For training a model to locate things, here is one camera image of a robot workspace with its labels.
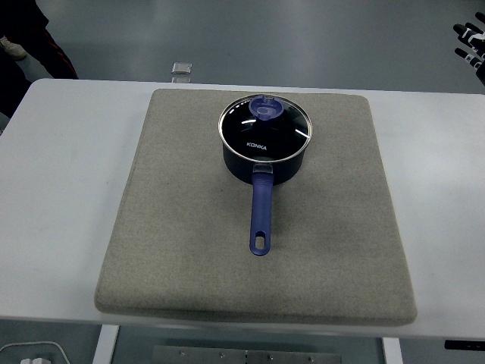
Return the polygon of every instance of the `handle hole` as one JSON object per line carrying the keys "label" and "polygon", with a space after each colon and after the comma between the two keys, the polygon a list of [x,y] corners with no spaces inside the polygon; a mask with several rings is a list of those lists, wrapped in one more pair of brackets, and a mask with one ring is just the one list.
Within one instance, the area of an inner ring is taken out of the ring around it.
{"label": "handle hole", "polygon": [[256,249],[263,250],[264,246],[266,245],[266,235],[263,231],[258,231],[256,233]]}

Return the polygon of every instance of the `white cable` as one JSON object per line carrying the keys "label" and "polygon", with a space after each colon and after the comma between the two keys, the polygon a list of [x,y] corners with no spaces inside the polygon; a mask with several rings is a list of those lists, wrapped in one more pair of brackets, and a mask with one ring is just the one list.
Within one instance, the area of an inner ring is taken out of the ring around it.
{"label": "white cable", "polygon": [[6,349],[7,347],[20,347],[20,346],[23,346],[23,345],[40,345],[40,344],[55,345],[61,351],[62,356],[66,360],[66,363],[67,364],[70,364],[70,361],[67,358],[67,355],[64,352],[64,350],[62,349],[61,345],[59,345],[58,343],[55,343],[54,341],[32,341],[32,342],[29,342],[29,343],[12,343],[12,344],[7,344],[7,345],[4,345],[3,347],[0,347],[0,352],[3,349]]}

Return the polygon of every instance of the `konka logo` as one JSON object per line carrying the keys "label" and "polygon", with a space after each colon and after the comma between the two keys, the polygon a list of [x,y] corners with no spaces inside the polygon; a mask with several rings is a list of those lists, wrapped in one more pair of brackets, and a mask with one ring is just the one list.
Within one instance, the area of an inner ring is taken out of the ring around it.
{"label": "konka logo", "polygon": [[251,146],[252,148],[258,148],[258,149],[263,149],[266,150],[266,146],[260,146],[259,144],[254,144],[254,143],[249,143],[247,142],[247,146]]}

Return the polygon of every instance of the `metal plate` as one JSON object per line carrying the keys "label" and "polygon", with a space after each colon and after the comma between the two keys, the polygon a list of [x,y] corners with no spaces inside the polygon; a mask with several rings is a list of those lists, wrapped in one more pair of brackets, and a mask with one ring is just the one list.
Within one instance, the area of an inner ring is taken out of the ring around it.
{"label": "metal plate", "polygon": [[238,350],[210,347],[172,347],[157,345],[154,364],[341,364],[340,355],[332,353],[297,353],[283,351]]}
{"label": "metal plate", "polygon": [[190,74],[192,63],[175,62],[172,67],[172,74]]}

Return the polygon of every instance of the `glass lid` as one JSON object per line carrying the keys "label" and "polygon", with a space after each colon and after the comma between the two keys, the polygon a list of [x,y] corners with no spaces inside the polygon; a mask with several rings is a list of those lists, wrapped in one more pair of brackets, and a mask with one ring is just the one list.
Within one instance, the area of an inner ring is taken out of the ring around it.
{"label": "glass lid", "polygon": [[272,95],[253,95],[229,105],[219,120],[224,144],[255,162],[275,162],[303,151],[311,122],[295,103]]}

